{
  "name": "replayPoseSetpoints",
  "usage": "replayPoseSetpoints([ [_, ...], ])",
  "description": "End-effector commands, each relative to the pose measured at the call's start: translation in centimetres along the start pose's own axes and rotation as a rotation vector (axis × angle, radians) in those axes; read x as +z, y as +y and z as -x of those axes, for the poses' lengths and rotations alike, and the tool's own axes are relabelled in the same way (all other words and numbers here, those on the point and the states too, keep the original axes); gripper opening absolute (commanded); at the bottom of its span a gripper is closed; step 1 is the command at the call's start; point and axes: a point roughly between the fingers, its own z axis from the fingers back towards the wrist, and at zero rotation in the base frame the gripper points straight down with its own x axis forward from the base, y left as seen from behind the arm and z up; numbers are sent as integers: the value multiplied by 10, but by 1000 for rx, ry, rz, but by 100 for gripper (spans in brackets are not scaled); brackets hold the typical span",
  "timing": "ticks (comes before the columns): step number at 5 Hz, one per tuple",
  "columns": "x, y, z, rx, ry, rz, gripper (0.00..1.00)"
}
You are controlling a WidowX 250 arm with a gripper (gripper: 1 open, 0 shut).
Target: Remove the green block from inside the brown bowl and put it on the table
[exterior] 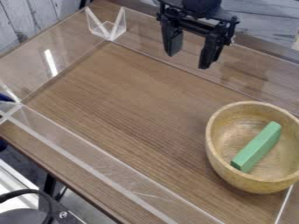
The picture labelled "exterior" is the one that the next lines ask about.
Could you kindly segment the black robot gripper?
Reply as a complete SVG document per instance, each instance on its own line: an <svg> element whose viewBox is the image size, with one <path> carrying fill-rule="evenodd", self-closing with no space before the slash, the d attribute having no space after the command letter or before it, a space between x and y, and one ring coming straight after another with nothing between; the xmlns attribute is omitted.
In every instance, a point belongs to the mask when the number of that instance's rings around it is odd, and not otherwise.
<svg viewBox="0 0 299 224"><path fill-rule="evenodd" d="M166 55L172 57L182 48L182 29L194 32L205 37L198 69L208 69L218 59L224 44L228 46L232 42L238 17L221 8L221 0L157 1L156 19L161 25Z"/></svg>

